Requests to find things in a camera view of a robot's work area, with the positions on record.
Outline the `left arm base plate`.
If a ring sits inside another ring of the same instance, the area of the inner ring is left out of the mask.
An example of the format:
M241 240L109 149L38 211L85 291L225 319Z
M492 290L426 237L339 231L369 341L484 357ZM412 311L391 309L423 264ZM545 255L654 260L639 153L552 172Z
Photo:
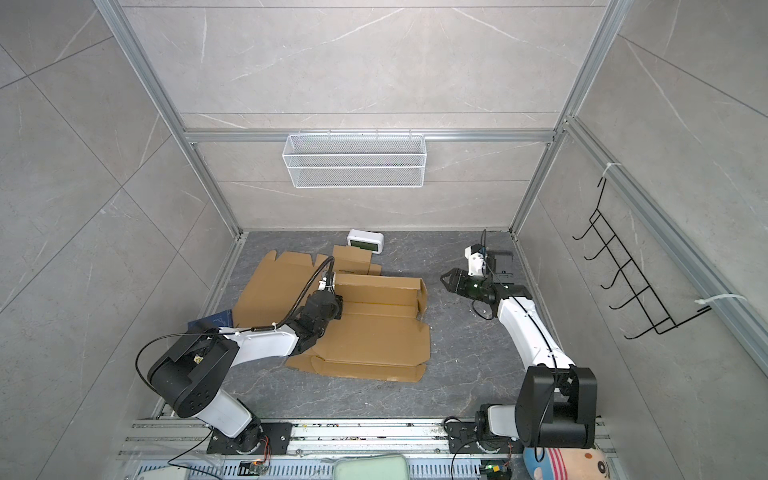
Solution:
M214 429L206 452L221 455L284 455L287 453L293 424L262 422L249 426L235 438L226 437Z

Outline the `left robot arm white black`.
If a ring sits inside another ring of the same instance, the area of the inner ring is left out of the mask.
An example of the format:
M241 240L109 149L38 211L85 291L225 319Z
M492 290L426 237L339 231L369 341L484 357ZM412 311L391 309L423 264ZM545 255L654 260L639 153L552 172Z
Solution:
M234 366L266 358L297 356L322 338L341 318L343 299L332 289L317 290L277 326L259 330L216 327L208 319L178 336L145 376L150 388L181 418L196 418L230 441L240 454L262 443L261 421L223 389Z

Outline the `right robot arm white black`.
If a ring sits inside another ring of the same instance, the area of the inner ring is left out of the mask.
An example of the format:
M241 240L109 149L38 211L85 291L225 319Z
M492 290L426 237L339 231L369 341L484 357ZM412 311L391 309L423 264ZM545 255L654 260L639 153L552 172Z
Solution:
M590 449L596 430L597 379L560 348L528 289L497 269L497 261L510 255L475 243L465 249L466 269L454 268L440 277L447 291L490 308L486 318L506 329L526 367L515 403L480 407L475 417L477 439L508 438L532 449Z

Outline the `cardboard box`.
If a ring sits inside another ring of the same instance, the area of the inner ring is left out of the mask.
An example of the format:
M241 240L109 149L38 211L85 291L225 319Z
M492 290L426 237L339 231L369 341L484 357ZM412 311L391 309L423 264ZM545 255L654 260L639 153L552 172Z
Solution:
M339 273L335 291L343 299L341 318L285 366L329 377L420 381L431 351L423 280Z

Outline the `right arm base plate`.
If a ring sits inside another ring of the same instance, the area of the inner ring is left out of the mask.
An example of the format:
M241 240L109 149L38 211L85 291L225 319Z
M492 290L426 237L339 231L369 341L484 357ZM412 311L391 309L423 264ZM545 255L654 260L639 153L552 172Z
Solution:
M523 446L519 441L480 434L473 421L448 417L442 422L442 428L451 454L518 455L523 453Z

